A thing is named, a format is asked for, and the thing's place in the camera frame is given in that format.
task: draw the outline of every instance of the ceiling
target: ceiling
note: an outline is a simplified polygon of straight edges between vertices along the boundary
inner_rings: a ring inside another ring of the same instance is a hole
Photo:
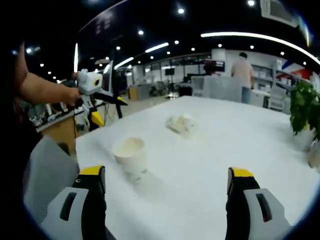
[[[311,14],[312,7],[303,2],[303,5],[288,0],[283,3],[288,11],[299,9],[297,13],[314,36],[310,47],[298,28],[263,18],[259,0],[255,0],[253,7],[247,0],[58,0],[34,6],[30,3],[37,10],[33,9],[30,14],[32,27],[28,28],[25,47],[40,47],[40,50],[27,54],[27,64],[30,71],[53,81],[53,77],[57,80],[70,78],[74,69],[75,43],[79,45],[79,69],[90,71],[104,68],[106,63],[97,67],[95,62],[105,57],[115,58],[116,63],[134,57],[128,64],[135,65],[138,61],[148,64],[168,57],[210,52],[222,44],[226,49],[247,52],[251,51],[250,45],[254,45],[252,51],[279,57],[280,52],[285,52],[284,58],[301,65],[306,61],[306,68],[320,72],[320,66],[306,55],[270,40],[235,36],[201,38],[203,33],[226,31],[264,34],[320,56],[320,23],[317,16]],[[184,9],[183,14],[178,13],[180,8]],[[97,19],[101,20],[99,33]],[[179,41],[178,45],[174,44],[175,40]],[[166,42],[169,46],[145,53],[146,49]],[[120,50],[115,50],[116,46],[120,46]]]

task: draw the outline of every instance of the hand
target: hand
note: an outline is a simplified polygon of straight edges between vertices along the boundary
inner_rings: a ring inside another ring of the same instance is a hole
[[[68,93],[65,104],[70,106],[75,106],[76,101],[81,98],[81,94],[78,91],[78,88],[75,87],[68,87]]]

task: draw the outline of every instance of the air conditioner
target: air conditioner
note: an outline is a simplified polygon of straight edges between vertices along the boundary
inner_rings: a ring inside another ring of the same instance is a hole
[[[298,26],[298,19],[288,12],[281,2],[277,0],[260,0],[260,6],[263,18],[272,19],[294,28]]]

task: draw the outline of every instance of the potted plant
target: potted plant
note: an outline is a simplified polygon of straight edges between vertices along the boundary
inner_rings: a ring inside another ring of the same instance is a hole
[[[300,81],[291,91],[290,122],[294,141],[308,151],[313,141],[320,140],[320,96],[313,86]]]

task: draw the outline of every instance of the person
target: person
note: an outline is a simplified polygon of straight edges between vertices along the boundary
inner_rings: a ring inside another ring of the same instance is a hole
[[[239,58],[233,63],[231,68],[231,76],[241,81],[241,102],[243,104],[249,104],[251,88],[253,88],[255,83],[254,70],[247,58],[248,55],[245,52],[241,52]]]
[[[81,97],[77,88],[47,81],[29,72],[25,59],[23,38],[17,35],[4,44],[2,74],[0,80],[2,127],[2,176],[3,183],[3,217],[9,238],[23,236],[39,236],[45,238],[42,231],[34,224],[23,203],[23,179],[30,154],[41,136],[29,121],[27,115],[17,104],[22,99],[32,104],[59,103],[74,106]],[[12,231],[12,226],[19,226],[19,231]]]

